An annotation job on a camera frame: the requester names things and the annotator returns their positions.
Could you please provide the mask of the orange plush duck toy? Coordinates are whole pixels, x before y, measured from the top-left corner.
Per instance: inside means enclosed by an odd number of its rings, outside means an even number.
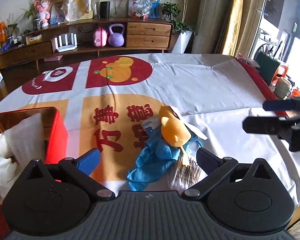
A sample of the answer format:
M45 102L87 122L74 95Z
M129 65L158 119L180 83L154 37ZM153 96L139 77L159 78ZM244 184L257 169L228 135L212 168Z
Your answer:
M184 145L191 139L191 134L184 123L177 118L170 106L161 106L159 110L161 123L161 135L172 147L180 148L182 153L182 164L189 166L189 157L184 150Z

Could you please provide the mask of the blue rubber glove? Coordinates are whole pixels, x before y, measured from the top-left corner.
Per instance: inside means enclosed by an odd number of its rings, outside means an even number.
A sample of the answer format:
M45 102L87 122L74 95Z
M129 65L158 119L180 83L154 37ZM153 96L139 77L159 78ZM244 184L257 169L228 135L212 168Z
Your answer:
M187 155L196 156L196 150L202 147L200 139L191 133L191 139L184 145ZM181 150L169 146L161 136L160 128L153 130L145 142L144 148L137 156L135 167L127 172L131 191L143 191L150 183L167 176L170 189L175 167L182 158Z

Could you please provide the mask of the white printed face mask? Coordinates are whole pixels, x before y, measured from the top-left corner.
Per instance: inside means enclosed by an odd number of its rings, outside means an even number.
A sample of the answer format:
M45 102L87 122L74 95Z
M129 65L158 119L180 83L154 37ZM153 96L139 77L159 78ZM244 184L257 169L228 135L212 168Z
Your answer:
M207 136L200 130L198 129L196 126L189 124L188 122L186 122L185 118L181 115L179 109L177 109L177 107L174 107L172 105L169 105L169 107L171 108L171 110L173 111L173 113L176 115L176 117L192 132L194 133L197 137L199 137L202 140L207 140ZM148 119L146 119L141 127L142 129L148 134L150 135L150 133L155 130L156 128L158 128L160 126L159 124L159 115L154 115L153 117L150 117Z

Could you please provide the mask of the clear pack of swabs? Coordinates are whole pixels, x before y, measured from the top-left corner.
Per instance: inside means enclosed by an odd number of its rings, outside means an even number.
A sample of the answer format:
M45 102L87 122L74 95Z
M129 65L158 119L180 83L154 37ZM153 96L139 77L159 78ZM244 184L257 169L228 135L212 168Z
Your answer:
M178 161L172 175L171 187L178 191L186 190L205 178L205 172L200 168L194 155L189 155L189 166Z

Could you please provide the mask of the red metal tin box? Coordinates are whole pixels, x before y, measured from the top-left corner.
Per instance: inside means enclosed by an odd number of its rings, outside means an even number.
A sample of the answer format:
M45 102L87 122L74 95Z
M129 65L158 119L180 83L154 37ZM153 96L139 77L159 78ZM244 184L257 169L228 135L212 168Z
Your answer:
M55 107L27 108L1 112L0 133L36 113L42 114L44 139L47 141L44 163L56 164L66 157L68 133L63 118Z

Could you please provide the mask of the printed white red tablecloth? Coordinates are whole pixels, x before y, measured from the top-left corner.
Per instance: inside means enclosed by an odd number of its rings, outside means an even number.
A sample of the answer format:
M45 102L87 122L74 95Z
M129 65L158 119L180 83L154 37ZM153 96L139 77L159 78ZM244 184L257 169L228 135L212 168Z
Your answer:
M142 122L172 105L207 136L203 146L215 155L241 163L266 159L300 204L300 152L242 128L247 116L266 114L262 103L272 96L253 68L230 56L139 54L45 71L4 98L0 112L57 108L68 132L67 155L99 148L92 177L117 192L126 187L126 173L147 139Z

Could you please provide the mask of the white gauze cloth bag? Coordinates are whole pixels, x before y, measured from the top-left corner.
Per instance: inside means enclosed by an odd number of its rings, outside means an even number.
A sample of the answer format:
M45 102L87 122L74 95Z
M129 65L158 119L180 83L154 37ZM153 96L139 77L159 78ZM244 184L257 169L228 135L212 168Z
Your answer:
M24 168L32 159L45 159L42 115L36 113L6 130L7 144L18 164Z

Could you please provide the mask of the white rolled socks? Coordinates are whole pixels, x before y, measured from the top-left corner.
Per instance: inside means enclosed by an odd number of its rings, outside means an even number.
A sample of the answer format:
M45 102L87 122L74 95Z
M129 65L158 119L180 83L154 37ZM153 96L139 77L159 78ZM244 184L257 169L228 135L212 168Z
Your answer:
M19 165L13 161L13 152L4 133L0 133L0 204L19 176Z

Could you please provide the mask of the white plant pot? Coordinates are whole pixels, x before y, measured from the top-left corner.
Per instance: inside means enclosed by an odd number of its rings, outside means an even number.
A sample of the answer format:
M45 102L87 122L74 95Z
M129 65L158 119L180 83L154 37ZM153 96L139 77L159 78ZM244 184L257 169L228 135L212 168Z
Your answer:
M190 38L192 36L191 31L185 31L184 33L180 33L176 42L172 48L171 53L175 54L183 54L186 50L187 45L189 44Z

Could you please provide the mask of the white wifi router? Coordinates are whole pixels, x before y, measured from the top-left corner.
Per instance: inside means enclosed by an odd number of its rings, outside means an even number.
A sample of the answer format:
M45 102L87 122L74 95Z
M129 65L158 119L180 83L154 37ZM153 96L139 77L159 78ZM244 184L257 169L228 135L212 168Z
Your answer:
M77 49L77 34L62 34L54 38L55 49L58 53Z

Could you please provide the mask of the purple kettlebell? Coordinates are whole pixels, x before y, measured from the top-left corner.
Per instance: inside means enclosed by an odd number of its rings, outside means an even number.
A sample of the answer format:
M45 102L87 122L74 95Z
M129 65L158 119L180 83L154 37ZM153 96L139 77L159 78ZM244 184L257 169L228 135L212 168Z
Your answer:
M113 32L113 28L115 28L115 27L120 27L121 32L120 33ZM124 31L125 31L125 26L123 24L120 24L120 23L111 24L109 26L109 38L108 38L109 45L112 47L123 46L123 44L125 42L125 39L123 36Z

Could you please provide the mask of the long wooden tv cabinet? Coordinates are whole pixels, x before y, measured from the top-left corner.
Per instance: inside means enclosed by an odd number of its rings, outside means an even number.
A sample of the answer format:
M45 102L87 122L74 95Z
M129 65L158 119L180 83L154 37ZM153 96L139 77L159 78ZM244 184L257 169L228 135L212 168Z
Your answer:
M119 31L119 24L124 25L123 46L112 47L109 44L104 47L94 46L94 32L98 28L109 30L109 26L112 24L114 31ZM55 24L26 34L27 39L40 36L41 39L38 42L0 53L0 69L29 61L38 62L50 56L67 54L99 53L109 50L160 50L164 52L170 47L172 32L173 24L161 19L140 20L130 17L115 17ZM77 35L77 48L59 53L56 50L55 39L60 35L68 34L68 41L71 42L71 33Z

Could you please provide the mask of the small potted plant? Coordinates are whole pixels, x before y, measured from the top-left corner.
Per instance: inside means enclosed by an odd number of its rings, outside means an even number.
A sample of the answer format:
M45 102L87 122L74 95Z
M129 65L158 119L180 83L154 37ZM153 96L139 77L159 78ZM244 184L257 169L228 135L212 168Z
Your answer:
M28 20L32 19L33 29L41 29L41 18L37 6L40 5L40 0L29 0L29 9L23 9L24 17Z

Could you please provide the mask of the clear plastic bag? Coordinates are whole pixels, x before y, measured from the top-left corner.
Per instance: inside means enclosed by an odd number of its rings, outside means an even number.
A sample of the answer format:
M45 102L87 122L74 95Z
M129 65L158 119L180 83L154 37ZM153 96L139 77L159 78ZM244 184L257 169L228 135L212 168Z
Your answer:
M132 18L147 20L151 12L151 0L136 0L132 6Z

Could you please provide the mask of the pink doll figure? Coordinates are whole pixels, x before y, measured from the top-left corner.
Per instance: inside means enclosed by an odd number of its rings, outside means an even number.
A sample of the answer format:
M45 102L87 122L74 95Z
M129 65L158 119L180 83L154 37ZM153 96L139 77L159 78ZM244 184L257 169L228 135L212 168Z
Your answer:
M50 0L36 0L33 5L36 10L37 17L40 19L42 27L47 27L50 19Z

